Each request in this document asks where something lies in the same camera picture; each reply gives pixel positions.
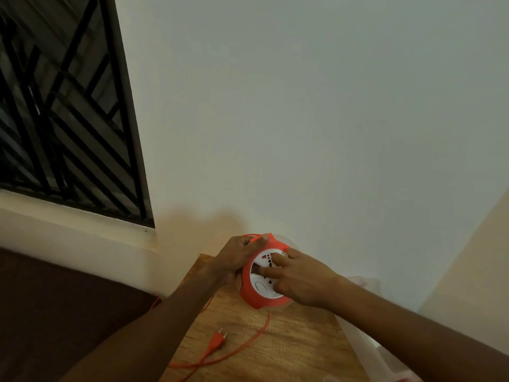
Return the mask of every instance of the person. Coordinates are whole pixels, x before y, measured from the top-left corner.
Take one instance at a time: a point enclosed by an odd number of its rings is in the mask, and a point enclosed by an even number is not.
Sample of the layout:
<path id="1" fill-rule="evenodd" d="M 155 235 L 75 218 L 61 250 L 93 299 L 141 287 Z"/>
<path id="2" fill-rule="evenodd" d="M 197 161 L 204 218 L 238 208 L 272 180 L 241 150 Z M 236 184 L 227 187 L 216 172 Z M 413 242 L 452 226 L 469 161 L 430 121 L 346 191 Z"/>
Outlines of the person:
<path id="1" fill-rule="evenodd" d="M 204 304 L 266 241 L 232 237 L 157 308 L 106 339 L 60 382 L 158 381 Z M 424 381 L 509 381 L 503 353 L 366 291 L 302 252 L 272 259 L 277 266 L 259 272 L 278 279 L 275 291 L 354 324 Z"/>

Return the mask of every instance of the red plug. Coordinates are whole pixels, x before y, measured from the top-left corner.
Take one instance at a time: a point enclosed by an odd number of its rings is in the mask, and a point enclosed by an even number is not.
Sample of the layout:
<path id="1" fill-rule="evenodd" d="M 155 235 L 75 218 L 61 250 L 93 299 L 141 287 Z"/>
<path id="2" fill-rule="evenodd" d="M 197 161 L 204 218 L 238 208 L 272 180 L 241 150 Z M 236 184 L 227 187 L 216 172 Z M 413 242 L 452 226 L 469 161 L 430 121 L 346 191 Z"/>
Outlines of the red plug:
<path id="1" fill-rule="evenodd" d="M 216 331 L 212 336 L 212 339 L 209 342 L 209 348 L 207 348 L 207 352 L 205 352 L 205 358 L 211 355 L 212 353 L 219 350 L 226 342 L 226 335 L 221 334 L 222 328 L 219 331 Z"/>

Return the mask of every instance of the person's right arm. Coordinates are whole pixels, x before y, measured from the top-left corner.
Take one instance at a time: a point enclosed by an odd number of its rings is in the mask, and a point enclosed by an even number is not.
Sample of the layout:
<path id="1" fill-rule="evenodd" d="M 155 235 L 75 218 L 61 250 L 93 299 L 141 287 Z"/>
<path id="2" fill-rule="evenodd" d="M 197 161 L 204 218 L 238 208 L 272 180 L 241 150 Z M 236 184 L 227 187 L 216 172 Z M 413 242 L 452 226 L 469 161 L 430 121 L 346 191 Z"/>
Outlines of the person's right arm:
<path id="1" fill-rule="evenodd" d="M 297 250 L 272 255 L 274 290 L 325 308 L 371 336 L 424 381 L 509 381 L 509 357 L 450 328 L 407 311 L 339 276 Z"/>

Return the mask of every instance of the wood grain surface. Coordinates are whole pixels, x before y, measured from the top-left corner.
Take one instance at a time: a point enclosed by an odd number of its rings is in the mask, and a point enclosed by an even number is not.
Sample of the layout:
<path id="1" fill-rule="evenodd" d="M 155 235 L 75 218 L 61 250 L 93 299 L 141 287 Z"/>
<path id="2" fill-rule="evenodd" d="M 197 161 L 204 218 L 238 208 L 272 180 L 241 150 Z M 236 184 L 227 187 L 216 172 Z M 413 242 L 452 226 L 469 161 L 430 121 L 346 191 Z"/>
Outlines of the wood grain surface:
<path id="1" fill-rule="evenodd" d="M 200 255 L 183 281 L 211 259 Z M 267 315 L 245 304 L 235 284 L 228 284 L 194 321 L 172 362 L 197 362 L 214 330 L 222 328 L 228 332 L 226 344 L 209 359 L 219 358 L 254 335 L 264 326 Z M 176 382 L 189 372 L 166 369 L 160 382 Z M 267 331 L 250 347 L 221 363 L 201 367 L 189 381 L 321 382 L 328 374 L 341 382 L 368 381 L 334 315 L 293 303 L 282 311 L 272 312 Z"/>

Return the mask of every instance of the person's left arm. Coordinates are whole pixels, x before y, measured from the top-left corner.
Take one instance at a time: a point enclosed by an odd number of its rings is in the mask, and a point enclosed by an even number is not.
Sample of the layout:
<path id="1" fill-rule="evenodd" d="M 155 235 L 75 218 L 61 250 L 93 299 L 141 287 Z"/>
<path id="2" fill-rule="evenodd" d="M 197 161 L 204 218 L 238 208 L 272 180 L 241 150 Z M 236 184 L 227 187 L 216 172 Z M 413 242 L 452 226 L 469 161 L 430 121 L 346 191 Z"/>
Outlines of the person's left arm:
<path id="1" fill-rule="evenodd" d="M 74 365 L 60 382 L 157 382 L 201 308 L 264 247 L 232 237 L 221 252 L 157 308 L 106 339 Z"/>

